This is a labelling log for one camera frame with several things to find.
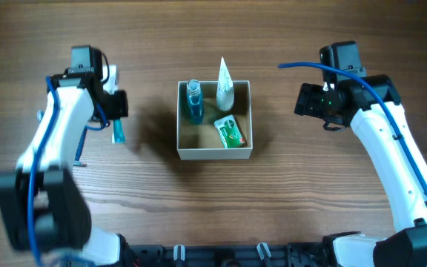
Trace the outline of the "teal toothpaste tube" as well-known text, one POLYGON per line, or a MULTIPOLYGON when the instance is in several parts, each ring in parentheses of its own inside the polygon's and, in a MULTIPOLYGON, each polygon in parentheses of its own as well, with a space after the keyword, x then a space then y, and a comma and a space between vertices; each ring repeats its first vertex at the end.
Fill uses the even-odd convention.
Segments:
POLYGON ((125 134, 120 119, 113 120, 112 143, 125 143, 125 134))

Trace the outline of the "blue mouthwash bottle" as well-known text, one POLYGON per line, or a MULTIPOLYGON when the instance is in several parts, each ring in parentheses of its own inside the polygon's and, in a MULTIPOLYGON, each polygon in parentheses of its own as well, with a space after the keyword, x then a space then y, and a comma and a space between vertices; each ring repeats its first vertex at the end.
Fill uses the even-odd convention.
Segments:
POLYGON ((204 115, 203 95, 200 82, 196 79, 191 79, 187 83, 186 93, 191 122, 195 125, 199 125, 202 123, 204 115))

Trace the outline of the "white lotion tube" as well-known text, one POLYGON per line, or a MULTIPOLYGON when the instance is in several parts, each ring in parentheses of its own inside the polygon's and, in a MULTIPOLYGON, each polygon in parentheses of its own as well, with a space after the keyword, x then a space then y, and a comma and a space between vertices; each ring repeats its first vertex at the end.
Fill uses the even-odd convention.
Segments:
POLYGON ((234 105, 234 84, 224 58, 220 61, 216 105, 221 111, 229 111, 234 105))

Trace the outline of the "green Dettol soap bar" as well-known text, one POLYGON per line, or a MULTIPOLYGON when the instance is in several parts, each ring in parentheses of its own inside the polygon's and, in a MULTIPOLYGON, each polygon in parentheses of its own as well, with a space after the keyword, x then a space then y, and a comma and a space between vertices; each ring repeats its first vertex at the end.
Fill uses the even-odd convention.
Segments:
POLYGON ((214 126, 219 133, 224 148, 241 148, 245 145, 246 140, 233 115, 216 120, 214 126))

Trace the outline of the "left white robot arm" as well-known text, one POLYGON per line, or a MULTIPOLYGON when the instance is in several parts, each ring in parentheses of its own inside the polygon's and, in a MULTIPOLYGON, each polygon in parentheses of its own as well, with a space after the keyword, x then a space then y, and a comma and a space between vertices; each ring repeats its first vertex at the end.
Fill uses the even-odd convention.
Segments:
POLYGON ((130 266, 136 262, 125 238, 94 227, 73 180, 81 138, 90 121, 100 128, 126 117, 126 93, 110 65, 97 76, 90 70, 49 76, 47 107, 39 127, 13 173, 0 172, 1 218, 16 251, 31 251, 38 266, 42 253, 56 252, 55 263, 130 266))

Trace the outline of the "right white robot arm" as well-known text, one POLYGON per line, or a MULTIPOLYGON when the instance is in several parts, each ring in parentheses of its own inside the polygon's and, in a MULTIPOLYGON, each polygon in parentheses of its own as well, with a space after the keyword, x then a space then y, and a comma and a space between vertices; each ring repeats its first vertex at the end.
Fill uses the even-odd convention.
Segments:
POLYGON ((322 241, 327 266, 427 266, 427 164, 408 128, 401 98, 386 75, 302 84, 294 112, 350 128, 361 141, 388 197, 390 237, 358 231, 322 241))

